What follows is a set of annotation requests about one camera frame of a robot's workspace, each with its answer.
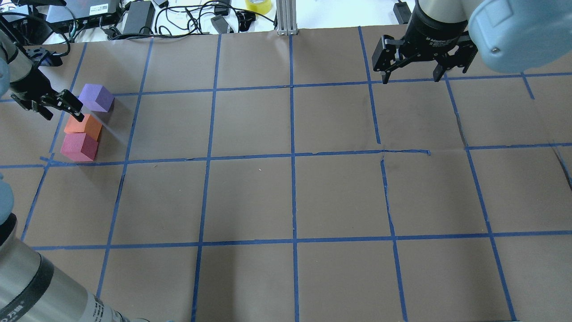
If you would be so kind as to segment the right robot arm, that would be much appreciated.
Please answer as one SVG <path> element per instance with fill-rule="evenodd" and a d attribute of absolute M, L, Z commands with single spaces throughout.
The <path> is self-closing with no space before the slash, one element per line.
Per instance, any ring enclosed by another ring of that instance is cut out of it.
<path fill-rule="evenodd" d="M 433 80 L 466 73 L 480 55 L 489 69 L 520 73 L 571 51 L 569 0 L 417 0 L 402 38 L 382 35 L 371 57 L 389 82 L 409 64 L 435 61 Z"/>

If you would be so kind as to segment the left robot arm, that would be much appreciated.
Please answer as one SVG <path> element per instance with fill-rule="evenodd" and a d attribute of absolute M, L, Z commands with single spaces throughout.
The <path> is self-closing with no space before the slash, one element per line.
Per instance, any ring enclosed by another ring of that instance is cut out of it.
<path fill-rule="evenodd" d="M 83 119 L 82 104 L 69 90 L 55 91 L 8 27 L 1 28 L 1 93 L 51 120 L 50 107 Z M 124 314 L 16 237 L 11 186 L 1 181 L 0 297 L 3 322 L 127 322 Z"/>

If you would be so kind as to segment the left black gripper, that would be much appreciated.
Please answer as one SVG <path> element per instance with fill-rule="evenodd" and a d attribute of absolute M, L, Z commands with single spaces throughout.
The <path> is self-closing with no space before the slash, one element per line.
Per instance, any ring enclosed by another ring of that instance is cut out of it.
<path fill-rule="evenodd" d="M 83 104 L 78 97 L 68 89 L 60 92 L 54 90 L 49 79 L 37 68 L 19 80 L 10 82 L 10 97 L 24 110 L 31 110 L 40 114 L 46 120 L 53 118 L 48 107 L 64 111 L 77 121 L 83 122 L 84 114 L 81 112 Z"/>

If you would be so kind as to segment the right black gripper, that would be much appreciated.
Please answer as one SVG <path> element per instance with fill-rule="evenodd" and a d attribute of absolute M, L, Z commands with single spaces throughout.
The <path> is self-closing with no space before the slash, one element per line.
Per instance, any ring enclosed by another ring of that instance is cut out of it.
<path fill-rule="evenodd" d="M 446 71 L 462 68 L 466 73 L 478 53 L 467 26 L 475 4 L 417 4 L 402 38 L 382 35 L 372 55 L 372 69 L 388 84 L 398 68 L 435 61 L 433 81 Z"/>

